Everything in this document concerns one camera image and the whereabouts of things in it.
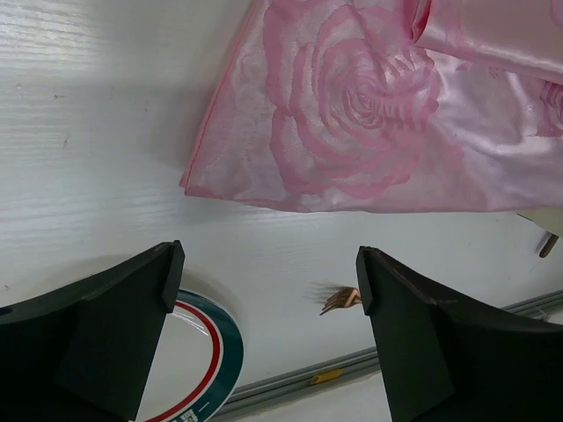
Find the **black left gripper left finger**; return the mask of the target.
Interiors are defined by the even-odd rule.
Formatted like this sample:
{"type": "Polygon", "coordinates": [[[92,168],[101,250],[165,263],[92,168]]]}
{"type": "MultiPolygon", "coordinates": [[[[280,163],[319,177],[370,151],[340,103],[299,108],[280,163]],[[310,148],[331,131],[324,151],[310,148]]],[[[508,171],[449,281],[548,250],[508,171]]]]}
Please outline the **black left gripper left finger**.
{"type": "Polygon", "coordinates": [[[1,309],[3,421],[133,421],[185,253],[161,243],[1,309]]]}

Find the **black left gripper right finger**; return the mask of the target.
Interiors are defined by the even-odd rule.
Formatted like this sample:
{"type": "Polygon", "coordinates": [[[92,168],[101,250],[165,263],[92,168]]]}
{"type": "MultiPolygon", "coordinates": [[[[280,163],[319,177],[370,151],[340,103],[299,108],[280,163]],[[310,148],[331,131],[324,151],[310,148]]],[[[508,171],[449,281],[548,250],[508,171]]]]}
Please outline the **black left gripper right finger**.
{"type": "Polygon", "coordinates": [[[559,421],[562,328],[362,247],[356,272],[395,421],[559,421]]]}

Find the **copper fork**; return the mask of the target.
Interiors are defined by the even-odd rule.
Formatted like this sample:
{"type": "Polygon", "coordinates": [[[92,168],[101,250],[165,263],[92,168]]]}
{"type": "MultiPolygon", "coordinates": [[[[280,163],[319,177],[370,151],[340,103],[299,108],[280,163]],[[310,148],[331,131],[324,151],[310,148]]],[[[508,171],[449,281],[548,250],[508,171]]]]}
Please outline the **copper fork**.
{"type": "Polygon", "coordinates": [[[360,292],[355,287],[342,287],[331,295],[321,309],[320,315],[335,309],[349,309],[362,303],[360,292]]]}

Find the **white plate green red rim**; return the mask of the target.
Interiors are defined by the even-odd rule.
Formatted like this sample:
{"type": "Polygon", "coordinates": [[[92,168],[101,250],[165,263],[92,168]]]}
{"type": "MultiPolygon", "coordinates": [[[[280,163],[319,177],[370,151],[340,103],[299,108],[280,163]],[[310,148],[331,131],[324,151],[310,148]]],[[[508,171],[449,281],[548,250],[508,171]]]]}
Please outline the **white plate green red rim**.
{"type": "Polygon", "coordinates": [[[180,289],[166,316],[136,419],[211,419],[237,387],[244,357],[244,341],[230,313],[180,289]]]}

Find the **brown wooden knife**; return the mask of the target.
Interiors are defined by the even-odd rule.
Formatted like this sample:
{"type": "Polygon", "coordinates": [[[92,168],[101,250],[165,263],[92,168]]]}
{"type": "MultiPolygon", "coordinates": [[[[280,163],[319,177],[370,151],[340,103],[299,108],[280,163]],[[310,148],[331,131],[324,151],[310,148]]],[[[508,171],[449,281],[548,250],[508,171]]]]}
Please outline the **brown wooden knife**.
{"type": "Polygon", "coordinates": [[[540,258],[546,258],[554,248],[555,244],[559,241],[559,236],[551,232],[545,234],[545,240],[541,244],[538,256],[540,258]]]}

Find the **pink rose satin placemat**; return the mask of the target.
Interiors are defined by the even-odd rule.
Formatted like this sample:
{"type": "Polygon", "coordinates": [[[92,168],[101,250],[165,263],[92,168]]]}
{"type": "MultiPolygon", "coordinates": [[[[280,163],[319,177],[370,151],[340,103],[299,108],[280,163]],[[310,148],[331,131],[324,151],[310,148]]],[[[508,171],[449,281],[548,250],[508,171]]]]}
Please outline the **pink rose satin placemat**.
{"type": "Polygon", "coordinates": [[[181,186],[283,211],[562,204],[559,1],[256,1],[181,186]]]}

